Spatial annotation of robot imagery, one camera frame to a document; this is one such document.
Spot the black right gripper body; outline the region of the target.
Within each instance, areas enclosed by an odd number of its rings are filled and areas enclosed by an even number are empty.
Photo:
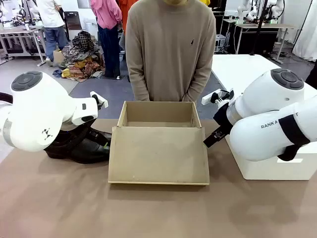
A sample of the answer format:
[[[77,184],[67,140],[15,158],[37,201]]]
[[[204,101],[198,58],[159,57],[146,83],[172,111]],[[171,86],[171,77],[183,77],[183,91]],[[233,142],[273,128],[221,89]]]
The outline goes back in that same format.
[[[213,116],[213,119],[217,122],[219,127],[213,132],[214,136],[226,136],[229,135],[233,127],[233,119],[231,111],[233,104],[228,103],[221,106]]]

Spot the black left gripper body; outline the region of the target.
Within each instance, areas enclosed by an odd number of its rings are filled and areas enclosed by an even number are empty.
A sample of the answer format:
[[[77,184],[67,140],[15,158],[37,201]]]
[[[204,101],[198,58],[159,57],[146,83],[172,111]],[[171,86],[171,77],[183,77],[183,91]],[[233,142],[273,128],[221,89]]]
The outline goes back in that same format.
[[[89,128],[90,128],[90,125],[85,123],[85,124],[82,124],[82,125],[76,127],[73,130],[63,131],[63,135],[67,139],[84,138],[86,136],[86,134],[88,133]]]

